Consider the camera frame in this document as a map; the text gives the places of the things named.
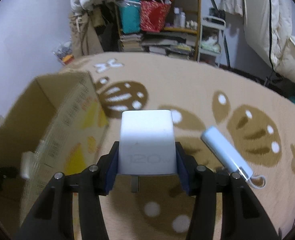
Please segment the light blue power bank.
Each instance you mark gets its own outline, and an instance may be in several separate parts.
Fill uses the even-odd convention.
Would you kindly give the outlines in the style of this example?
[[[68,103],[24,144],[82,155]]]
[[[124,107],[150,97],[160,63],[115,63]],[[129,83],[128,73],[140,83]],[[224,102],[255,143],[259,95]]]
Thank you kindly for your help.
[[[229,173],[238,173],[255,189],[263,189],[266,186],[265,176],[255,176],[245,159],[216,127],[206,129],[201,140]]]

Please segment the brown cardboard box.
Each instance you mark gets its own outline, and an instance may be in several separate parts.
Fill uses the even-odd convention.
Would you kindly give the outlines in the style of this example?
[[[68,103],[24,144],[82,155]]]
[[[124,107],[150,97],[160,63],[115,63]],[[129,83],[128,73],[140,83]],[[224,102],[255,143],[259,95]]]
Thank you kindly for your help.
[[[108,120],[88,72],[34,78],[0,125],[0,167],[20,170],[23,152],[37,153],[30,180],[5,190],[24,219],[56,172],[71,175],[94,163]]]

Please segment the white 120W charger block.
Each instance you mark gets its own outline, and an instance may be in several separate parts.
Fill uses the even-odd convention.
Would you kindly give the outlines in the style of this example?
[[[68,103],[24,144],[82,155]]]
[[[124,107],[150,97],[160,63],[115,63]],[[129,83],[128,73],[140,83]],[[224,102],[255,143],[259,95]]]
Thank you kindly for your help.
[[[124,111],[121,117],[118,173],[131,176],[131,191],[139,191],[141,176],[177,173],[171,111]]]

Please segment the white remote control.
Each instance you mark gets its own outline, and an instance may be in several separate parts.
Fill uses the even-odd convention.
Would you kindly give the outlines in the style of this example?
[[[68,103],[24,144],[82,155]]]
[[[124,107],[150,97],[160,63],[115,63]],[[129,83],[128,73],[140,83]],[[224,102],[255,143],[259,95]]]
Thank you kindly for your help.
[[[23,152],[20,159],[20,177],[24,180],[33,178],[37,167],[37,153]]]

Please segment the white utility cart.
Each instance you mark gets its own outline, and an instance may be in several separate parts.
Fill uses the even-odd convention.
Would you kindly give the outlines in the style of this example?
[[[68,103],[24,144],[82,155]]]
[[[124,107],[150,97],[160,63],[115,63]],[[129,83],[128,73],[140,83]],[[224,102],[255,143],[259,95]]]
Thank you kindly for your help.
[[[222,18],[207,15],[201,19],[197,61],[202,55],[215,58],[214,65],[220,67],[224,49],[226,21]]]

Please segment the beige coat on rack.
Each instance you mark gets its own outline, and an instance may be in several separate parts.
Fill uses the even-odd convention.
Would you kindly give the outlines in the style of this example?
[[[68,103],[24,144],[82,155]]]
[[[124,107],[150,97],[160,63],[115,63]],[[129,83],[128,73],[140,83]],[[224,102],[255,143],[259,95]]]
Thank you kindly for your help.
[[[71,49],[76,59],[103,53],[101,42],[95,30],[96,27],[105,26],[98,6],[94,7],[92,11],[84,11],[81,14],[71,12],[69,21]]]

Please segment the stack of books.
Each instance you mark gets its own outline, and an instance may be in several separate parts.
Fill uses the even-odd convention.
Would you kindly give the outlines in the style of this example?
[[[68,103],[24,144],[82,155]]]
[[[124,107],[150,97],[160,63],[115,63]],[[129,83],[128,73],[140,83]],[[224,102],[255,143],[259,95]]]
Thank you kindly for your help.
[[[119,50],[123,52],[142,52],[144,48],[141,45],[143,34],[121,35],[118,41]]]

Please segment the cream hanging duvet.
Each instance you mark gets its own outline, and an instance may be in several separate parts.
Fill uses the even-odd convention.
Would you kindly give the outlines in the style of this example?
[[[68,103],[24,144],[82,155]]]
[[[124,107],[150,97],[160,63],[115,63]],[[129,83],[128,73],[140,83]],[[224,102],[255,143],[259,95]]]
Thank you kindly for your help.
[[[247,44],[276,73],[295,83],[291,0],[243,0]]]

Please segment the wooden bookshelf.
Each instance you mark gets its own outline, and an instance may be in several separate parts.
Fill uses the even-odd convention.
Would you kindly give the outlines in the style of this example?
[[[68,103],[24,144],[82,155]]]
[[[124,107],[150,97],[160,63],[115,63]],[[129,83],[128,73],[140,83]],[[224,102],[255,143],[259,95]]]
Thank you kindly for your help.
[[[201,0],[116,0],[120,50],[197,60]]]

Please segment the red patterned gift bag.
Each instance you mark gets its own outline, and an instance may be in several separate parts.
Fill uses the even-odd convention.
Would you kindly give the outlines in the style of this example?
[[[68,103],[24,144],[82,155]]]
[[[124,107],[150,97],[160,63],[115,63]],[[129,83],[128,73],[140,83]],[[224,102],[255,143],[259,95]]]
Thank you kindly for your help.
[[[141,1],[140,28],[142,31],[159,33],[163,30],[171,5],[156,1]]]

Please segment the teal storage bag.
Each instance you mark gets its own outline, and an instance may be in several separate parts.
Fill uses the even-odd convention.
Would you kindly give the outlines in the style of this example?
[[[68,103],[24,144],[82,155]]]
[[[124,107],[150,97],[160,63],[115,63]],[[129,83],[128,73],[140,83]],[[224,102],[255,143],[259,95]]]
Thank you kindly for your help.
[[[140,8],[139,0],[119,0],[116,2],[121,19],[122,32],[134,34],[140,32]]]

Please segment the snack bag by wall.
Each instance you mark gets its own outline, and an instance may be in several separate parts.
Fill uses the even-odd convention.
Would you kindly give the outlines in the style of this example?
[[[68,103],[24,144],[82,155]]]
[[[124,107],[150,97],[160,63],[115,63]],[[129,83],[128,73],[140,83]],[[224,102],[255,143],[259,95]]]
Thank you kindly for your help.
[[[57,48],[53,50],[53,54],[63,65],[71,63],[71,61],[74,60],[71,41],[61,43]]]

